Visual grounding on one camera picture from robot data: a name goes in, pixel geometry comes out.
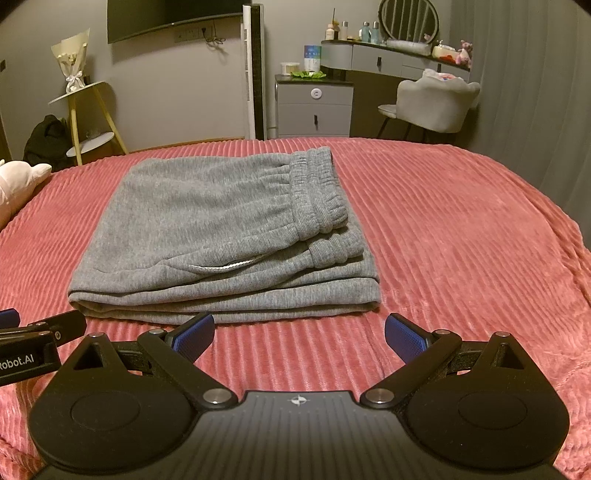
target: logo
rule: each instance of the logo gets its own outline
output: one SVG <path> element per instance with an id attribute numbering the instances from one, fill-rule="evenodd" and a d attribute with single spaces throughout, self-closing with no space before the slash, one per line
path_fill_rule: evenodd
<path id="1" fill-rule="evenodd" d="M 33 355 L 25 355 L 25 358 L 18 356 L 16 358 L 9 358 L 0 360 L 0 370 L 8 370 L 10 368 L 21 367 L 27 364 L 34 364 L 35 359 Z"/>
<path id="2" fill-rule="evenodd" d="M 308 399 L 305 397 L 302 397 L 301 395 L 297 395 L 293 398 L 290 398 L 290 402 L 292 402 L 294 405 L 297 405 L 298 407 L 301 407 L 307 401 L 308 401 Z"/>

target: wooden floor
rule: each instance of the wooden floor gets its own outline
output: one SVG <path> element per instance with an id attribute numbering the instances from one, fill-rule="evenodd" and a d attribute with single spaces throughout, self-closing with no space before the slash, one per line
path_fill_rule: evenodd
<path id="1" fill-rule="evenodd" d="M 129 153 L 146 152 L 148 150 L 157 150 L 159 148 L 183 147 L 184 145 L 194 145 L 194 144 L 198 144 L 198 143 L 224 142 L 224 141 L 228 141 L 228 140 L 244 140 L 244 137 L 207 138 L 205 140 L 195 140 L 192 142 L 181 142 L 181 143 L 173 143 L 170 145 L 158 145 L 157 147 L 142 148 L 140 150 L 133 150 Z"/>

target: pink stuffed toy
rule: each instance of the pink stuffed toy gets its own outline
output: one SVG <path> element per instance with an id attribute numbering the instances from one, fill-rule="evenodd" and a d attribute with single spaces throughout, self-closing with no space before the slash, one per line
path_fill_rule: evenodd
<path id="1" fill-rule="evenodd" d="M 468 69 L 472 69 L 472 44 L 462 40 L 462 48 L 458 49 L 460 54 L 456 57 L 457 65 L 465 65 Z"/>

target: white ribbon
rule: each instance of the white ribbon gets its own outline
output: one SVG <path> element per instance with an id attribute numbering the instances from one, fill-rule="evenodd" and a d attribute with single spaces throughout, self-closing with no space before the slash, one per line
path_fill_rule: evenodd
<path id="1" fill-rule="evenodd" d="M 76 73 L 76 75 L 68 75 L 66 77 L 66 81 L 68 82 L 68 85 L 66 86 L 66 92 L 70 93 L 70 92 L 73 92 L 74 90 L 78 90 L 78 88 L 83 87 L 84 83 L 82 82 L 81 78 L 82 78 L 82 71 L 79 71 L 78 73 Z M 76 83 L 78 85 L 75 89 L 73 89 L 73 86 Z"/>

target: white stuffed animal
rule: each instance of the white stuffed animal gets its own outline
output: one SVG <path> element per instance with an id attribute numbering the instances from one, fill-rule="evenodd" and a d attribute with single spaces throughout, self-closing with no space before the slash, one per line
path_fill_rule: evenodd
<path id="1" fill-rule="evenodd" d="M 33 190 L 51 174 L 51 165 L 0 160 L 0 230 L 31 198 Z"/>

